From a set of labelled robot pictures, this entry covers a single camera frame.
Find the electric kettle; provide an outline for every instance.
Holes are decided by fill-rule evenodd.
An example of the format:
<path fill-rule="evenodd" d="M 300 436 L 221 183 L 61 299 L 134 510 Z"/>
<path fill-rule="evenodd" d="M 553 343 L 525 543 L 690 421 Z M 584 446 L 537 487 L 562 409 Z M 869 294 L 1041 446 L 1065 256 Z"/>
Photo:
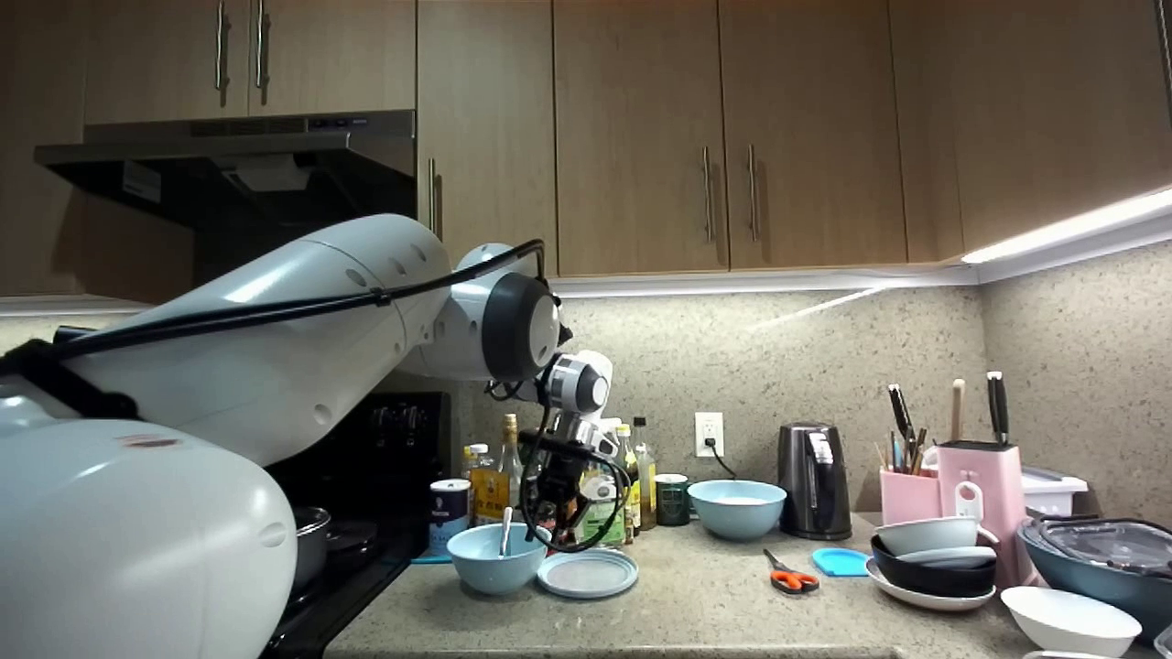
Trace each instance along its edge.
<path fill-rule="evenodd" d="M 775 482 L 789 492 L 780 531 L 850 539 L 847 460 L 835 424 L 795 421 L 775 441 Z"/>

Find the cabinet handle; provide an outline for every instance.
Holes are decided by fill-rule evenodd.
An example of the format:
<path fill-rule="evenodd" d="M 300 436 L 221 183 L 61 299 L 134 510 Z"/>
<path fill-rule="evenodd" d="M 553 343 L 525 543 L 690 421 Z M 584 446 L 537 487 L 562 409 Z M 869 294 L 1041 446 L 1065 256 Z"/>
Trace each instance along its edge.
<path fill-rule="evenodd" d="M 266 107 L 266 32 L 270 32 L 270 15 L 266 0 L 259 0 L 256 22 L 254 22 L 254 88 L 259 92 L 259 107 Z"/>
<path fill-rule="evenodd" d="M 1168 0 L 1153 0 L 1157 6 L 1157 35 L 1162 35 L 1162 70 L 1165 70 L 1165 107 L 1172 118 L 1172 32 L 1168 32 Z"/>
<path fill-rule="evenodd" d="M 215 20 L 215 50 L 211 50 L 211 92 L 221 94 L 221 107 L 227 107 L 227 32 L 232 32 L 232 20 L 227 20 L 227 5 L 221 5 L 221 20 Z"/>
<path fill-rule="evenodd" d="M 705 236 L 711 242 L 722 242 L 717 226 L 722 226 L 722 164 L 711 157 L 711 149 L 705 149 Z"/>
<path fill-rule="evenodd" d="M 435 157 L 430 157 L 430 188 L 434 188 L 434 229 L 444 242 L 444 176 Z"/>
<path fill-rule="evenodd" d="M 744 226 L 766 236 L 766 164 L 755 148 L 744 149 L 746 215 Z"/>

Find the countertop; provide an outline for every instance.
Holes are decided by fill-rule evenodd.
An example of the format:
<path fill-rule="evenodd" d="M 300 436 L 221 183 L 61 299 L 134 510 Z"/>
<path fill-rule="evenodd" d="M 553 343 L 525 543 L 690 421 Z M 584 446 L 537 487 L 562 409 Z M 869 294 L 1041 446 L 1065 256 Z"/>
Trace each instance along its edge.
<path fill-rule="evenodd" d="M 847 546 L 864 546 L 873 525 L 855 520 Z M 449 565 L 407 568 L 330 647 L 330 659 L 390 655 L 1024 655 L 1001 600 L 977 613 L 924 613 L 891 600 L 869 580 L 819 580 L 812 592 L 775 592 L 766 581 L 770 546 L 790 568 L 811 565 L 801 543 L 722 543 L 700 525 L 651 526 L 624 552 L 641 581 L 612 600 L 562 600 L 526 587 L 514 597 L 474 597 Z"/>

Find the pink container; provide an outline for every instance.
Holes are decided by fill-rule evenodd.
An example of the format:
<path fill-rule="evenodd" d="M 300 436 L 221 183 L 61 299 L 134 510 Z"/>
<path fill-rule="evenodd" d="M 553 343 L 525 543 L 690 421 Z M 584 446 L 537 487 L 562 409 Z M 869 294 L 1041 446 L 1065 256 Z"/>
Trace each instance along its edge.
<path fill-rule="evenodd" d="M 940 515 L 962 515 L 995 533 L 995 587 L 1030 580 L 1017 543 L 1024 525 L 1021 454 L 1012 442 L 940 442 Z"/>
<path fill-rule="evenodd" d="M 882 526 L 940 515 L 939 477 L 879 467 L 879 515 L 882 515 Z"/>

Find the range hood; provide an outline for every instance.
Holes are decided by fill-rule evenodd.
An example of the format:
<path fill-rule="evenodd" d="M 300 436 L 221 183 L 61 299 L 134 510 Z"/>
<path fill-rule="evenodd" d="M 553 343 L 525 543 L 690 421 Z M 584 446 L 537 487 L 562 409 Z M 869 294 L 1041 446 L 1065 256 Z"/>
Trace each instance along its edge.
<path fill-rule="evenodd" d="M 38 148 L 38 162 L 88 194 L 191 226 L 210 273 L 321 225 L 413 215 L 407 110 L 88 123 L 84 142 Z"/>

